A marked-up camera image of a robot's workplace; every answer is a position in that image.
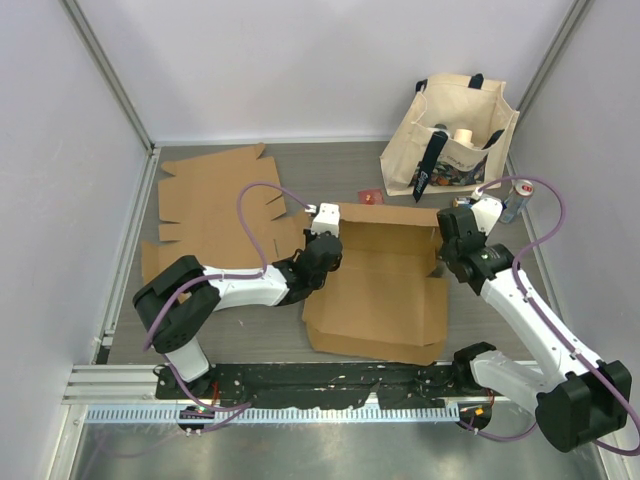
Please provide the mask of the brown cardboard box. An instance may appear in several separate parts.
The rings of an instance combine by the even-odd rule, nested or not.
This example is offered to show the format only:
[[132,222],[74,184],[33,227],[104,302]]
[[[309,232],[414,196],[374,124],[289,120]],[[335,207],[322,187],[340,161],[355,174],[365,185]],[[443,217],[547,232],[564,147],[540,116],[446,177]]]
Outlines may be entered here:
[[448,335],[448,282],[434,277],[436,210],[342,203],[343,258],[304,303],[319,352],[429,365]]

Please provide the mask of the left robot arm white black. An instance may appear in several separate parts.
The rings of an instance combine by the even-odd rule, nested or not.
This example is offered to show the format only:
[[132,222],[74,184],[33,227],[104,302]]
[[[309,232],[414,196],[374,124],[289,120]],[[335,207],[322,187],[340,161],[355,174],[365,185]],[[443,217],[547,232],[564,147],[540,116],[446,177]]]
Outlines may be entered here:
[[339,268],[343,245],[338,234],[306,229],[304,235],[304,248],[264,270],[218,269],[185,255],[136,292],[133,306],[148,334],[144,346],[168,361],[187,396],[200,399],[212,389],[212,365],[196,338],[212,313],[302,302]]

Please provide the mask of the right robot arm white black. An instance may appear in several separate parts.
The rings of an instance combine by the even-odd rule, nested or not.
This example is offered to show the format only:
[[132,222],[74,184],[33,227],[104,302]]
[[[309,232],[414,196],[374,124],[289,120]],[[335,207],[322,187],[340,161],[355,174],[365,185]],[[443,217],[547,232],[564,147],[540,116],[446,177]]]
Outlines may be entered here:
[[465,395],[481,388],[504,395],[529,412],[546,440],[564,453],[637,423],[629,370],[620,361],[605,362],[581,342],[504,245],[487,245],[499,207],[484,199],[440,210],[439,256],[459,283],[506,320],[537,365],[526,367],[479,342],[455,353],[453,386]]

